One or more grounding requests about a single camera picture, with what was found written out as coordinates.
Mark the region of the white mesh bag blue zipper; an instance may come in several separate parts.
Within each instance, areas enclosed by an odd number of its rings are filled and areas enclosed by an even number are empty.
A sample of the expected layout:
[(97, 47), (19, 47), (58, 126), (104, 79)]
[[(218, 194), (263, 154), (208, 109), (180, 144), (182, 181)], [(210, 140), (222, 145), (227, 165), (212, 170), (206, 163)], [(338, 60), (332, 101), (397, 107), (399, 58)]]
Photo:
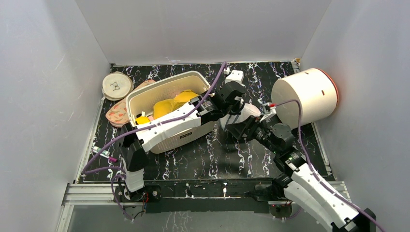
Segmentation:
[(237, 115), (227, 114), (219, 119), (219, 124), (222, 130), (226, 131), (226, 126), (245, 121), (249, 116), (260, 116), (261, 111), (255, 105), (245, 103), (244, 108)]

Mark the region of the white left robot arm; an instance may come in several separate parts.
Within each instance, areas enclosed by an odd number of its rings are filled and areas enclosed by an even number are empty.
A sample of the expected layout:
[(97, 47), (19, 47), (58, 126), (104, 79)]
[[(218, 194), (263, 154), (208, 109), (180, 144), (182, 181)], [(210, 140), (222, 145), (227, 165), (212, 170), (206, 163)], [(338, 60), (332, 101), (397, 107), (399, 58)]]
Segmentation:
[(218, 91), (202, 94), (182, 91), (172, 99), (162, 101), (165, 113), (154, 107), (154, 120), (123, 126), (118, 147), (123, 156), (126, 195), (132, 201), (143, 198), (144, 168), (148, 164), (147, 153), (159, 143), (178, 135), (186, 135), (192, 129), (213, 123), (227, 115), (237, 115), (243, 106), (241, 98), (245, 86), (236, 81), (227, 82)]

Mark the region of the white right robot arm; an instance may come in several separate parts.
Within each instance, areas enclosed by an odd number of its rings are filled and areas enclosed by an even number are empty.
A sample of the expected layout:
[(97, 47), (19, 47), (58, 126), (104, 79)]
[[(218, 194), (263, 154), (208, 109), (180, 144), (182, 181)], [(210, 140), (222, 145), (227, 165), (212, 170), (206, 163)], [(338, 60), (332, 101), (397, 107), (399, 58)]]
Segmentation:
[(256, 140), (276, 154), (274, 162), (283, 172), (272, 181), (276, 199), (297, 203), (329, 232), (376, 231), (376, 216), (371, 210), (355, 209), (310, 168), (301, 151), (293, 147), (295, 137), (288, 125), (277, 123), (270, 127), (260, 117), (249, 116), (242, 122), (229, 119), (224, 128), (236, 139)]

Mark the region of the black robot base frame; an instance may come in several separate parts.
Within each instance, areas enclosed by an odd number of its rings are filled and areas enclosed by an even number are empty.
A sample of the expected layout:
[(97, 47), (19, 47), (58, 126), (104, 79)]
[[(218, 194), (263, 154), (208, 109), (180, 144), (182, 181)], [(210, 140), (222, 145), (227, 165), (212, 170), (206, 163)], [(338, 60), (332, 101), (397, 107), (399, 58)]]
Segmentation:
[(140, 205), (148, 214), (251, 211), (285, 218), (293, 213), (292, 201), (273, 185), (272, 178), (146, 181), (134, 192), (117, 181), (114, 193), (118, 203)]

